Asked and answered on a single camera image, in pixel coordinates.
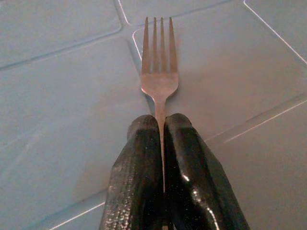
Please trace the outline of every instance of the metal fork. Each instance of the metal fork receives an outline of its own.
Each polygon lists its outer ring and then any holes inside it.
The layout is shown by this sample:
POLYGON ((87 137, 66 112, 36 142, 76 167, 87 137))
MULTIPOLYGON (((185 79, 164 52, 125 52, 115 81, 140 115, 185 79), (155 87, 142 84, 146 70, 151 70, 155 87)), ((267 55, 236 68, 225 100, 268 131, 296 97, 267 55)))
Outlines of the metal fork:
POLYGON ((167 98, 178 88, 177 57, 172 18, 169 18, 169 62, 166 60, 163 18, 161 18, 160 58, 157 52, 157 22, 153 20, 153 53, 150 58, 148 38, 148 17, 145 21, 142 52, 142 91, 149 95, 155 105, 155 118, 158 121, 163 166, 163 190, 165 192, 164 122, 167 98))

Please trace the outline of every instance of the tile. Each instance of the tile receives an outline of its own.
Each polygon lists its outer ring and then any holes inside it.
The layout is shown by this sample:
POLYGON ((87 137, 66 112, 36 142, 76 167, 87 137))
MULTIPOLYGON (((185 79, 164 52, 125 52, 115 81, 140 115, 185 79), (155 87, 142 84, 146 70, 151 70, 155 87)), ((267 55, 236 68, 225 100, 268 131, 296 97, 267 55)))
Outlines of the tile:
MULTIPOLYGON (((179 88, 166 113, 188 116, 204 139, 307 90, 307 66, 241 2, 177 17, 173 24, 179 88)), ((134 34, 138 50, 142 37, 142 29, 134 34)))
POLYGON ((102 212, 103 212, 102 208, 97 208, 54 230, 75 230, 75 229, 96 230, 96 229, 99 229, 102 212))
POLYGON ((150 21, 153 21, 154 17, 168 18, 199 9, 217 6, 226 1, 228 0, 177 0, 176 2, 167 0, 119 0, 119 3, 123 9, 127 21, 133 25, 140 25, 145 22, 146 17, 149 17, 150 21))
POLYGON ((112 0, 3 0, 0 67, 90 41, 120 27, 112 0))
POLYGON ((306 229, 307 103, 212 146, 253 230, 306 229))
POLYGON ((246 0, 245 3, 307 63, 307 2, 305 0, 246 0))
POLYGON ((128 126, 149 113, 121 38, 3 70, 0 82, 3 229, 28 228, 105 189, 128 126))

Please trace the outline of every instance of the textured grip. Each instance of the textured grip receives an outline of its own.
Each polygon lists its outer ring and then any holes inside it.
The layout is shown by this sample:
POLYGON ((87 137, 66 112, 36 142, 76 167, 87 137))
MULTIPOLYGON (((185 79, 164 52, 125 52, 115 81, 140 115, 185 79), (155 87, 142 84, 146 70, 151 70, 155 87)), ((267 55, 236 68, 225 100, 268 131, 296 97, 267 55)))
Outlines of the textured grip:
POLYGON ((165 121, 165 172, 177 230, 249 230, 219 161, 181 114, 165 121))
POLYGON ((143 115, 113 165, 100 230, 151 230, 162 225, 163 175, 156 119, 143 115))

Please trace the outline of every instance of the glossy surface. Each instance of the glossy surface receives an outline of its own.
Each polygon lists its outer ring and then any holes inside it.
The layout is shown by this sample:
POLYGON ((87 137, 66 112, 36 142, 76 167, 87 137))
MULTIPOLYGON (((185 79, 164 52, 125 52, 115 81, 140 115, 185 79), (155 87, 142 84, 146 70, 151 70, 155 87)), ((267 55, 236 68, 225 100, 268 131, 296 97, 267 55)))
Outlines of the glossy surface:
POLYGON ((165 158, 177 230, 249 230, 221 164, 182 114, 165 121, 165 158))
MULTIPOLYGON (((122 7, 117 0, 74 0, 72 8, 57 3, 56 12, 78 13, 50 27, 36 17, 47 17, 48 10, 29 10, 34 1, 19 1, 23 7, 11 14, 19 17, 7 17, 10 2, 17 1, 0 1, 0 58, 10 63, 0 69, 0 203, 6 206, 0 208, 0 229, 97 229, 105 199, 96 194, 105 193, 127 128, 137 116, 153 113, 137 71, 144 28, 127 23, 123 1, 122 7), (10 49, 4 31, 28 17, 33 20, 25 28, 19 24, 23 36, 15 37, 15 46, 35 57, 20 62, 19 49, 11 56, 1 53, 10 49), (43 33, 51 27, 58 31, 56 41, 43 33), (65 40, 65 51, 40 46, 49 39, 61 43, 67 35, 75 40, 65 40)), ((267 24, 242 0, 195 2, 130 7, 138 9, 130 14, 134 24, 143 24, 144 15, 159 16, 155 10, 161 8, 166 17, 176 15, 180 85, 166 115, 185 114, 208 140, 251 229, 307 229, 306 63, 268 26, 303 57, 300 28, 307 22, 299 12, 305 2, 247 0, 267 24)))

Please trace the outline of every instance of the fork handle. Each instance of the fork handle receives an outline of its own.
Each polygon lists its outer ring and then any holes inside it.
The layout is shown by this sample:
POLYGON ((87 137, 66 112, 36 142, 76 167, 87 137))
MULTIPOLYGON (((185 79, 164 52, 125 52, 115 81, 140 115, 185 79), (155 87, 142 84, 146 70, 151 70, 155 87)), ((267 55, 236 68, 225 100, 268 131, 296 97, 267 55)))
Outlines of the fork handle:
POLYGON ((161 143, 161 157, 162 157, 162 172, 163 172, 163 192, 165 192, 165 153, 164 153, 164 123, 165 123, 165 103, 166 100, 159 100, 154 102, 154 116, 158 122, 160 143, 161 143))
POLYGON ((165 176, 165 151, 164 151, 164 123, 165 123, 165 103, 166 100, 159 100, 154 102, 155 119, 158 122, 160 143, 161 143, 161 158, 162 158, 162 174, 163 174, 163 193, 164 193, 164 220, 162 230, 173 230, 173 224, 170 221, 170 211, 168 210, 168 197, 166 193, 167 181, 165 176))

